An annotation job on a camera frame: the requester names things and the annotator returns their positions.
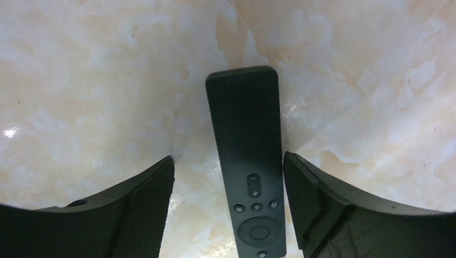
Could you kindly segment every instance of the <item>center select button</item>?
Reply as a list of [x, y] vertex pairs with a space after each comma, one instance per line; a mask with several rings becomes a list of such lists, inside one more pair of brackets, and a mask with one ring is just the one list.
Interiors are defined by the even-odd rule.
[[269, 229], [264, 226], [255, 227], [252, 231], [250, 231], [250, 236], [255, 240], [263, 240], [267, 238], [269, 234]]
[[250, 174], [247, 176], [248, 195], [252, 198], [261, 196], [261, 183], [260, 176], [257, 174]]

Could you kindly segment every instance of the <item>marble surface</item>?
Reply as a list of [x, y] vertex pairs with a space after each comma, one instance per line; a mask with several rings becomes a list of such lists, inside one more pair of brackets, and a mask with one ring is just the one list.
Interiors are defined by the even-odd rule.
[[455, 51], [453, 0], [0, 0], [0, 202], [65, 206], [171, 154], [160, 257], [237, 257], [204, 80], [262, 64], [284, 151], [456, 210]]

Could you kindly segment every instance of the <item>beige marble veining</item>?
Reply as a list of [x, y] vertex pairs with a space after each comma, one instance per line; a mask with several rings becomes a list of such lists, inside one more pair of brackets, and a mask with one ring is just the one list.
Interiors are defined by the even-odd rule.
[[453, 0], [0, 0], [0, 202], [65, 206], [171, 154], [160, 257], [237, 257], [204, 80], [262, 64], [284, 150], [456, 210], [454, 53]]

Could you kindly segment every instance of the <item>white marble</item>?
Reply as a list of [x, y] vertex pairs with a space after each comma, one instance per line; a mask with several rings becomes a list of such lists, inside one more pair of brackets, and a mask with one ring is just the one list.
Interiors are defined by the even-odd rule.
[[262, 64], [284, 150], [456, 210], [455, 52], [453, 0], [0, 0], [0, 202], [65, 206], [171, 154], [160, 257], [237, 257], [204, 80]]

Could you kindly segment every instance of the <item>circular navigation button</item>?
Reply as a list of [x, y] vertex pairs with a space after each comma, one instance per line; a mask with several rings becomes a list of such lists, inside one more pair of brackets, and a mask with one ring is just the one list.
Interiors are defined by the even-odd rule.
[[245, 211], [245, 207], [241, 204], [237, 204], [234, 206], [234, 211], [241, 213]]
[[279, 207], [279, 201], [278, 200], [272, 200], [268, 207], [271, 209], [271, 210], [274, 210], [276, 209], [277, 207]]
[[252, 211], [261, 211], [263, 209], [263, 205], [261, 203], [254, 203], [250, 208]]
[[263, 240], [269, 236], [269, 229], [264, 226], [255, 227], [250, 231], [250, 236], [255, 240]]
[[238, 237], [246, 245], [263, 248], [272, 245], [282, 234], [283, 226], [273, 217], [247, 219], [238, 228]]

